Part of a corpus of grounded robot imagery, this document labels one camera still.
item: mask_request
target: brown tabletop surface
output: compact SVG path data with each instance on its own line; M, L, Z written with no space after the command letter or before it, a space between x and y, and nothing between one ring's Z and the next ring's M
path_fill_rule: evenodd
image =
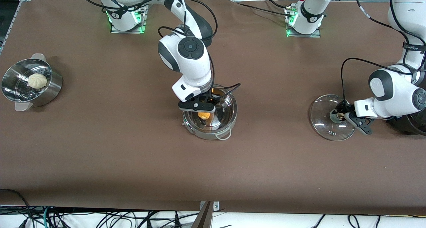
M145 34L111 34L105 14L84 0L32 0L20 8L0 72L43 53L64 84L28 112L1 96L0 186L44 206L196 210L213 200L228 211L426 213L423 137L377 121L373 135L331 142L308 117L317 97L341 95L345 58L398 61L397 32L354 2L330 3L321 38L296 38L286 37L280 15L203 1L219 22L208 47L215 81L242 83L229 140L202 140L181 125L171 89L181 75L157 53L157 28L180 24L164 6L149 9ZM188 4L213 25L205 8ZM386 21L388 4L364 8ZM372 96L374 69L347 63L350 102ZM2 193L0 204L21 202Z

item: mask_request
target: white surface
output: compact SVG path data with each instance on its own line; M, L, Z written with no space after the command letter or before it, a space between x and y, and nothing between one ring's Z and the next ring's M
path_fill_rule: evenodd
M192 214L195 212L179 212L180 216ZM143 217L146 212L136 212L138 217ZM99 221L105 217L102 214L91 214L85 216L69 215L64 217L64 221L71 228L94 228ZM191 223L196 216L181 219L182 224ZM212 228L221 228L231 225L230 228L311 228L315 226L321 215L314 214L272 214L272 213L224 213L215 212L212 222ZM356 216L361 228L374 228L377 216ZM172 218L174 212L164 211L153 216L153 218ZM0 215L0 228L16 228L24 220L23 215ZM158 228L165 224L164 221L153 221L152 226ZM32 227L29 221L27 228ZM130 222L122 220L114 226L116 228L129 228ZM391 217L382 216L379 228L424 228L426 227L425 218L414 217ZM347 222L347 215L326 215L319 228L351 228Z

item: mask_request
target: stainless steel pot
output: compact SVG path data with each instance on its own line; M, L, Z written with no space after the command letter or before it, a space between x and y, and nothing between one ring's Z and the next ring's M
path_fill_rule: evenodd
M216 94L224 95L229 90L214 86ZM198 117L197 112L183 111L184 123L188 131L206 140L227 140L231 137L232 129L237 118L237 102L234 95L228 94L216 104L213 118L206 121Z
M40 89L29 86L28 77L34 73L40 73L47 78L46 86ZM17 111L26 111L31 107L49 103L58 95L61 87L62 76L52 70L41 53L36 53L9 68L1 84L3 95L15 102Z

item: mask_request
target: transparent glass lid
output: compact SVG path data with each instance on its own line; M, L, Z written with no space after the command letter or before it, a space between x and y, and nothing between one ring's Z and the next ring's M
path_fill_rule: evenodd
M314 129L327 140L346 140L355 132L355 128L347 121L339 121L331 114L336 105L343 101L337 95L320 96L312 104L309 118Z

